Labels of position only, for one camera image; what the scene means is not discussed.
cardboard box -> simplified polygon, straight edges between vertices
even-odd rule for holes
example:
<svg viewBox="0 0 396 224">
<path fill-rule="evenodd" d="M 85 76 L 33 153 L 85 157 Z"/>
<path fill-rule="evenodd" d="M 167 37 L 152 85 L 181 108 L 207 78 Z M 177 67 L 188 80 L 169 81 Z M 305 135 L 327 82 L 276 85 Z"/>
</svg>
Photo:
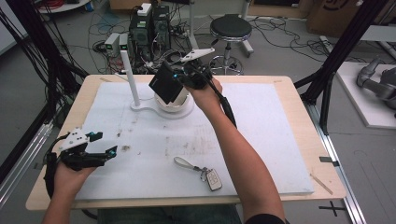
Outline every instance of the cardboard box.
<svg viewBox="0 0 396 224">
<path fill-rule="evenodd" d="M 322 0 L 314 4 L 306 21 L 307 31 L 317 35 L 340 37 L 359 7 L 357 0 Z"/>
<path fill-rule="evenodd" d="M 300 0 L 298 7 L 279 7 L 257 5 L 251 1 L 248 9 L 249 16 L 268 16 L 304 19 L 308 16 L 312 7 L 312 0 Z"/>
<path fill-rule="evenodd" d="M 151 3 L 150 0 L 110 0 L 110 7 L 113 10 L 132 9 L 142 6 L 143 3 Z"/>
<path fill-rule="evenodd" d="M 388 16 L 383 20 L 382 24 L 387 24 L 388 22 L 390 22 L 391 20 L 393 20 L 393 18 L 396 17 L 396 7 L 392 8 L 392 5 L 394 3 L 394 0 L 389 0 L 387 2 L 387 4 L 384 6 L 384 8 L 382 9 L 382 11 L 378 14 L 378 16 L 375 19 L 375 24 L 378 24 L 383 17 L 387 14 L 387 12 L 392 9 L 392 11 L 388 14 Z"/>
</svg>

keychain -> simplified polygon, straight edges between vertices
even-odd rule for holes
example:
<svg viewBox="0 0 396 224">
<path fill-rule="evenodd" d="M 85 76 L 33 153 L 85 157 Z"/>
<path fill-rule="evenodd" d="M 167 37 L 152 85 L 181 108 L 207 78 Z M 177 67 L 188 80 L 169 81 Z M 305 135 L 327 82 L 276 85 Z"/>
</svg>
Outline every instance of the keychain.
<svg viewBox="0 0 396 224">
<path fill-rule="evenodd" d="M 218 173 L 216 172 L 215 169 L 207 169 L 206 167 L 204 168 L 199 168 L 198 166 L 193 166 L 186 160 L 180 158 L 180 157 L 174 157 L 175 164 L 187 168 L 187 169 L 192 169 L 194 171 L 201 172 L 201 180 L 202 181 L 207 181 L 207 184 L 209 185 L 210 189 L 216 190 L 216 189 L 221 189 L 221 181 L 219 178 Z"/>
</svg>

gray robot arm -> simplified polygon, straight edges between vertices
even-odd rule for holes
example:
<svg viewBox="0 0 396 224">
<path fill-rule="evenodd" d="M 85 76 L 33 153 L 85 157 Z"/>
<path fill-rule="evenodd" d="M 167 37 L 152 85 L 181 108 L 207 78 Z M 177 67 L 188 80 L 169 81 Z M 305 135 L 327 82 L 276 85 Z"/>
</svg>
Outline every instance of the gray robot arm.
<svg viewBox="0 0 396 224">
<path fill-rule="evenodd" d="M 390 69 L 384 71 L 382 76 L 387 77 L 387 81 L 375 82 L 370 77 L 375 73 L 375 69 L 380 62 L 379 58 L 373 59 L 367 66 L 363 67 L 358 74 L 356 83 L 359 87 L 363 87 L 376 94 L 378 98 L 384 101 L 394 100 L 396 94 L 396 88 L 392 85 L 391 80 L 396 81 L 396 70 Z"/>
</svg>

hand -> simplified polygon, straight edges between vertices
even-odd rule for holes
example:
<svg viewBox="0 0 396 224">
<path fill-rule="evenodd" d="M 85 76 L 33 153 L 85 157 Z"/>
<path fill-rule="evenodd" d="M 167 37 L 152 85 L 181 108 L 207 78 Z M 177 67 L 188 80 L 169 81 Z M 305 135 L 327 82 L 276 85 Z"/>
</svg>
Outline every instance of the hand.
<svg viewBox="0 0 396 224">
<path fill-rule="evenodd" d="M 88 176 L 96 169 L 96 167 L 84 168 L 80 171 L 74 171 L 59 162 L 55 174 L 54 195 L 62 194 L 75 198 Z"/>
<path fill-rule="evenodd" d="M 219 92 L 222 92 L 220 82 L 214 77 L 212 78 L 212 82 L 216 89 L 218 89 Z M 201 90 L 195 90 L 189 87 L 186 87 L 186 89 L 191 93 L 195 103 L 202 109 L 202 111 L 204 111 L 205 114 L 211 111 L 217 111 L 218 109 L 221 110 L 219 97 L 209 85 L 206 85 Z"/>
</svg>

round white base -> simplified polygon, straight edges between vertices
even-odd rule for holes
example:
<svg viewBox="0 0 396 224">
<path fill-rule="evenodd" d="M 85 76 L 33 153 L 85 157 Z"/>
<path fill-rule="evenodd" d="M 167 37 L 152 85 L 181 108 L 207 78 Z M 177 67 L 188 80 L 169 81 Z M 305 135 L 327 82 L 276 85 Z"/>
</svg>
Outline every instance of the round white base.
<svg viewBox="0 0 396 224">
<path fill-rule="evenodd" d="M 183 119 L 187 117 L 192 110 L 194 109 L 194 101 L 192 99 L 186 100 L 186 105 L 184 108 L 180 111 L 177 112 L 166 112 L 158 106 L 158 103 L 156 102 L 157 100 L 155 97 L 152 97 L 148 100 L 140 100 L 140 105 L 136 106 L 134 102 L 131 103 L 131 108 L 133 111 L 144 111 L 144 110 L 149 110 L 157 113 L 158 116 L 164 118 L 164 119 Z"/>
</svg>

